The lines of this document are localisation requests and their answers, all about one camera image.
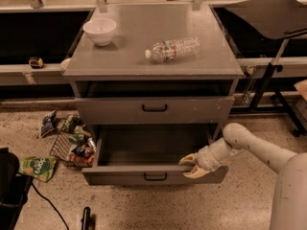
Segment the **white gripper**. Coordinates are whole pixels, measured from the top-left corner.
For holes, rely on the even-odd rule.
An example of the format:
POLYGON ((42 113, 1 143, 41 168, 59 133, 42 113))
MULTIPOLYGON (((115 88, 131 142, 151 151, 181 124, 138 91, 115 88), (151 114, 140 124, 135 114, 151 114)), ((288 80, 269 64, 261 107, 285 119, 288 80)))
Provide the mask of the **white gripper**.
POLYGON ((183 174, 187 178, 201 178, 216 171, 222 165, 208 146, 200 149, 197 154, 190 153, 184 156, 179 160, 178 164, 180 166, 194 166, 190 172, 183 174))

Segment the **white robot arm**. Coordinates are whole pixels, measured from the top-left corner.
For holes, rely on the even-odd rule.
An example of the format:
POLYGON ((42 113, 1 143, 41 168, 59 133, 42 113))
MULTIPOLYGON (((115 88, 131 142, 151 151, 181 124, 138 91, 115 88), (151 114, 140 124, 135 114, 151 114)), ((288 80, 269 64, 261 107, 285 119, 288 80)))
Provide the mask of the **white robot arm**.
POLYGON ((253 154, 275 173, 270 230, 307 230, 307 153, 296 153, 253 135, 238 123, 227 124, 223 137, 179 160, 193 165, 183 175, 201 178, 216 171, 244 150, 253 154))

